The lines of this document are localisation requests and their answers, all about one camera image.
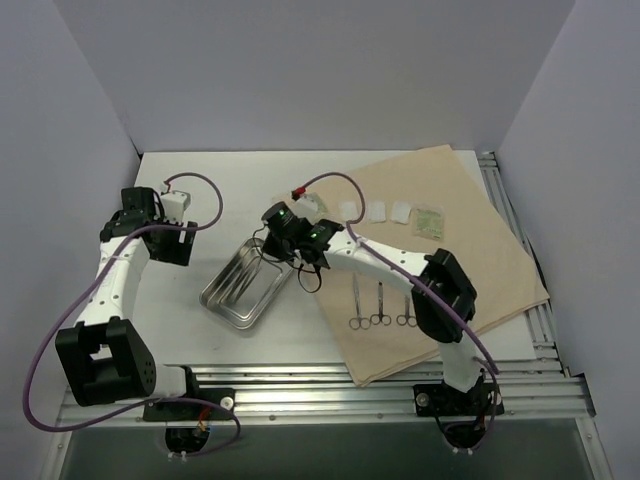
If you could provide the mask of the green gauze packet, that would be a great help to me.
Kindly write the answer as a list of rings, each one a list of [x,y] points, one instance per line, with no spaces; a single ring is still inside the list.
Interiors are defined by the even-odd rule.
[[[325,215],[329,212],[327,205],[317,193],[306,193],[304,198],[310,203],[311,209],[316,215]]]
[[[443,241],[445,215],[442,209],[418,205],[412,212],[412,233],[414,236]]]

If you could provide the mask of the white gauze pad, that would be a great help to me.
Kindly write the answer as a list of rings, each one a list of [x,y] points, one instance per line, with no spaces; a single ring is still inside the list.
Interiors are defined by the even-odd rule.
[[[412,205],[404,201],[395,201],[391,210],[391,221],[407,225],[410,222]]]
[[[368,205],[368,219],[371,223],[384,223],[386,221],[386,203],[372,201]]]
[[[354,201],[340,202],[339,213],[343,221],[354,221],[359,216],[358,205]]]

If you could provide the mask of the stainless steel tray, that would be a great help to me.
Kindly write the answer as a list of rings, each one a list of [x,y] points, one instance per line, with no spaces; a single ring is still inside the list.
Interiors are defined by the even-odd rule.
[[[199,296],[200,304],[237,330],[248,330],[274,301],[292,273],[262,254],[264,241],[249,238]]]

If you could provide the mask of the steel tweezers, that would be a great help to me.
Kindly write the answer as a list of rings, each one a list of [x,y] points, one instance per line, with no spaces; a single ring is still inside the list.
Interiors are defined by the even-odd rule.
[[[239,269],[220,290],[220,303],[236,303],[249,288],[258,271],[256,269]]]

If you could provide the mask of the steel scissors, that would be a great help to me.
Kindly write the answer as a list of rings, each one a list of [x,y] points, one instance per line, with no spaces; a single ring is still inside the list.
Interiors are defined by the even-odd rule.
[[[389,326],[392,322],[391,317],[384,309],[384,286],[382,282],[377,285],[377,311],[370,316],[372,325]]]
[[[396,317],[396,323],[399,326],[408,326],[410,328],[417,326],[416,317],[412,314],[411,298],[409,296],[404,297],[403,312]]]
[[[358,278],[356,274],[352,275],[352,292],[353,292],[353,298],[354,298],[355,314],[349,320],[349,327],[352,330],[368,330],[371,327],[371,321],[362,312],[359,284],[358,284]]]

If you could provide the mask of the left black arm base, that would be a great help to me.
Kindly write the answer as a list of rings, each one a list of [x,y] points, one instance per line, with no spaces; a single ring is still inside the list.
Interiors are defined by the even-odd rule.
[[[186,422],[230,420],[224,412],[232,411],[236,391],[233,388],[200,388],[197,393],[188,393],[187,398],[206,401],[207,404],[193,402],[158,402],[147,404],[142,419],[145,422]]]

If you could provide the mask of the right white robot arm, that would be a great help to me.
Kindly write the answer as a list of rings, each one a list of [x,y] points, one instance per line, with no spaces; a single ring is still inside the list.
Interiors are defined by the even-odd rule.
[[[349,224],[328,219],[311,223],[283,202],[266,210],[261,221],[268,230],[268,255],[278,260],[297,257],[315,271],[338,269],[368,276],[408,296],[417,327],[437,343],[447,406],[464,413],[479,402],[480,364],[468,326],[477,292],[451,252],[401,250],[358,237]]]

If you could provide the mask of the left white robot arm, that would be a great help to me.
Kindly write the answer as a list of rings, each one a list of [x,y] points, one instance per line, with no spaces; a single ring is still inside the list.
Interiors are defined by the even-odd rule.
[[[149,261],[188,265],[195,233],[179,229],[191,198],[133,187],[121,199],[121,210],[100,233],[100,283],[75,324],[58,331],[55,348],[79,405],[166,397],[170,412],[190,419],[200,411],[202,395],[189,385],[188,369],[157,363],[132,316]]]

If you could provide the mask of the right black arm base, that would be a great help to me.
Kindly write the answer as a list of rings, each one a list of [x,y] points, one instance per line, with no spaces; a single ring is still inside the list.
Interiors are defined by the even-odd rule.
[[[491,381],[479,377],[466,393],[447,385],[444,381],[415,384],[413,395],[416,415],[419,417],[475,417],[492,412],[493,392]]]

